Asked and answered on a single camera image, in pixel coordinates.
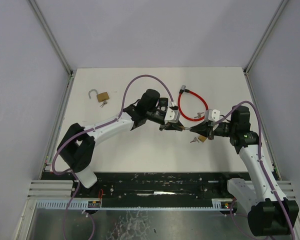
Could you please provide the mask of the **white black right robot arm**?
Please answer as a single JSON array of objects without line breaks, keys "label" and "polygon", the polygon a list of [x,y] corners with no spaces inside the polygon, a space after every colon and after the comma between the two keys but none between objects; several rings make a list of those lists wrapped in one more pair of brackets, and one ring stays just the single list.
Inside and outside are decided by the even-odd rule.
[{"label": "white black right robot arm", "polygon": [[299,206],[295,200],[288,199],[267,165],[261,132],[251,130],[250,110],[244,104],[241,102],[232,107],[227,114],[229,122],[220,117],[218,110],[209,109],[204,122],[189,130],[209,140],[229,138],[243,161],[254,189],[250,189],[241,178],[229,179],[226,188],[244,208],[251,233],[256,237],[290,235],[295,239]]}]

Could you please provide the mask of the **large brass padlock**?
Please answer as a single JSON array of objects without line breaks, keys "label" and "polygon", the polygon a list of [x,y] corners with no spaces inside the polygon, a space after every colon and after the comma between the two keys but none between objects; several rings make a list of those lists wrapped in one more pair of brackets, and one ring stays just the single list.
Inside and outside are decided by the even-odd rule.
[{"label": "large brass padlock", "polygon": [[99,103],[106,102],[106,101],[108,101],[110,99],[109,94],[107,92],[99,93],[96,89],[91,89],[88,92],[88,97],[90,99],[92,98],[92,93],[96,94],[96,98],[97,98],[97,100],[98,100]]}]

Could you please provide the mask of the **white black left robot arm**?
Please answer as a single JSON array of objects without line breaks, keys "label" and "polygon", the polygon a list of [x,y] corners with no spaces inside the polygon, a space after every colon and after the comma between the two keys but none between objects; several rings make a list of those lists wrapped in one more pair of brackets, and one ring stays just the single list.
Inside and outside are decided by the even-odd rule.
[{"label": "white black left robot arm", "polygon": [[90,126],[72,124],[59,146],[57,153],[86,188],[91,188],[98,178],[90,168],[94,149],[100,143],[119,133],[132,131],[147,121],[159,124],[161,131],[183,131],[180,112],[175,102],[161,97],[154,89],[146,92],[135,103],[122,109],[113,119]]}]

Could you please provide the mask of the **black Kaijing padlock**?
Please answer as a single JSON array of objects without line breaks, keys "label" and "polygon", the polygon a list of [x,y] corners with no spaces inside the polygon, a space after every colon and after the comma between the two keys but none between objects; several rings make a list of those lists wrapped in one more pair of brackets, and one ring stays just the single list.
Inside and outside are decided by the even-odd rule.
[{"label": "black Kaijing padlock", "polygon": [[160,97],[157,104],[157,109],[166,112],[169,105],[169,99]]}]

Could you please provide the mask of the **silver cable lock keys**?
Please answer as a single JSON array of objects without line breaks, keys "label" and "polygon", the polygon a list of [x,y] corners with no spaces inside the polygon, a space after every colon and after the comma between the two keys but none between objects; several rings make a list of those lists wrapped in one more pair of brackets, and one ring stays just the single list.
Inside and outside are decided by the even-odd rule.
[{"label": "silver cable lock keys", "polygon": [[200,119],[205,116],[205,112],[198,112],[197,115],[194,117],[194,119]]}]

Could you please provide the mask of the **small keys of large padlock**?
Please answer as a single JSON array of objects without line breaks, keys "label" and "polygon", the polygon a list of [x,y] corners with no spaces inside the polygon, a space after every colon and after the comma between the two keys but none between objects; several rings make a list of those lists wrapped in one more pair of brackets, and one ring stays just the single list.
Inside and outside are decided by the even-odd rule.
[{"label": "small keys of large padlock", "polygon": [[107,105],[108,102],[107,101],[103,101],[102,104],[100,105],[101,108],[103,108],[105,105]]}]

